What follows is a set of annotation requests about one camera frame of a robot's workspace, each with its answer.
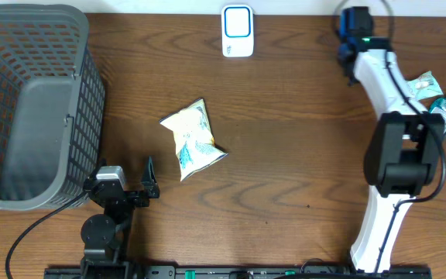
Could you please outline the cream snack bag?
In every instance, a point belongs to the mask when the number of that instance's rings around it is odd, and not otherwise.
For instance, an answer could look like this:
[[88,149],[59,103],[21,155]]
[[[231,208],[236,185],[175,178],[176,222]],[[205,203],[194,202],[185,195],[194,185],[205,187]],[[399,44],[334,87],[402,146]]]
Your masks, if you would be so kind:
[[216,147],[202,98],[161,119],[160,125],[173,133],[181,181],[228,155]]

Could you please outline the teal wet wipes packet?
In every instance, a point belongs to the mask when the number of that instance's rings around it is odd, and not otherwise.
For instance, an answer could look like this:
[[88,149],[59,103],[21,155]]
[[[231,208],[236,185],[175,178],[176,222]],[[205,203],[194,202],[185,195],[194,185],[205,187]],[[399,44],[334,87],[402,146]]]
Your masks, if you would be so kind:
[[443,91],[431,71],[408,81],[407,86],[410,89],[411,96],[418,101],[443,95]]

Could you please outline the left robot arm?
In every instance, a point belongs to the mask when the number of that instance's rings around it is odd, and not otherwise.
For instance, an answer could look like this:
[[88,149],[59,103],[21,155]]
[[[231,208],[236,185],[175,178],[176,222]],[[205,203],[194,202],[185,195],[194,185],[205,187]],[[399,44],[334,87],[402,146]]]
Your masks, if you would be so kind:
[[82,278],[144,278],[143,268],[126,257],[133,213],[160,196],[153,160],[149,157],[141,177],[142,189],[127,191],[120,166],[103,160],[84,181],[84,192],[104,211],[87,219],[81,228],[84,257]]

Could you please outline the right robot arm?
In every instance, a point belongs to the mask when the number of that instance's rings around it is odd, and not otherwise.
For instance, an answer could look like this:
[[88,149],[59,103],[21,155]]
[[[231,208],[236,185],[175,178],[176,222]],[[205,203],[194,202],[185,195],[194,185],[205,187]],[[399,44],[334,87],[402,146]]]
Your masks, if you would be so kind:
[[444,120],[411,96],[392,47],[394,19],[387,36],[376,36],[366,6],[334,11],[340,41],[338,62],[350,84],[365,89],[377,125],[363,159],[369,200],[349,256],[360,278],[429,278],[428,267],[392,267],[391,253],[411,205],[428,202],[443,188],[446,157]]

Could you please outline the white barcode scanner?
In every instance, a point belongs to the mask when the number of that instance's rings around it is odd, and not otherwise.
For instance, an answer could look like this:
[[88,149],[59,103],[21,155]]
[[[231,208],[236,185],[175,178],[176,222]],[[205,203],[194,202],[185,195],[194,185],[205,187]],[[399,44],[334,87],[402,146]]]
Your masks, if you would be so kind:
[[221,10],[222,54],[250,57],[254,51],[253,9],[245,4],[226,5]]

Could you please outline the grey plastic mesh basket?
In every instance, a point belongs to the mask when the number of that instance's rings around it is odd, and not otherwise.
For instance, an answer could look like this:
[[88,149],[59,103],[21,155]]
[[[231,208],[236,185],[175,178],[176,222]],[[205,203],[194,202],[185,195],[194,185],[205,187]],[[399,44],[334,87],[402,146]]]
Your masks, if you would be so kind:
[[105,87],[70,5],[0,5],[0,210],[78,207]]

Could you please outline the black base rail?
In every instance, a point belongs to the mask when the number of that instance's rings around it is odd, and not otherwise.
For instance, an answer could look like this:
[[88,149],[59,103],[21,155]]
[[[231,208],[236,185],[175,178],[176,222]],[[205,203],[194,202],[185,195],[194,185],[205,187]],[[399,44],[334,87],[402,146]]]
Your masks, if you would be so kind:
[[325,264],[292,267],[187,267],[151,266],[122,269],[120,267],[74,267],[47,268],[44,279],[81,278],[136,278],[136,279],[273,279],[279,277],[302,278],[313,275],[317,278],[333,276],[338,278],[387,278],[387,279],[431,279],[431,270],[426,267],[395,267],[388,273],[356,273],[347,267]]

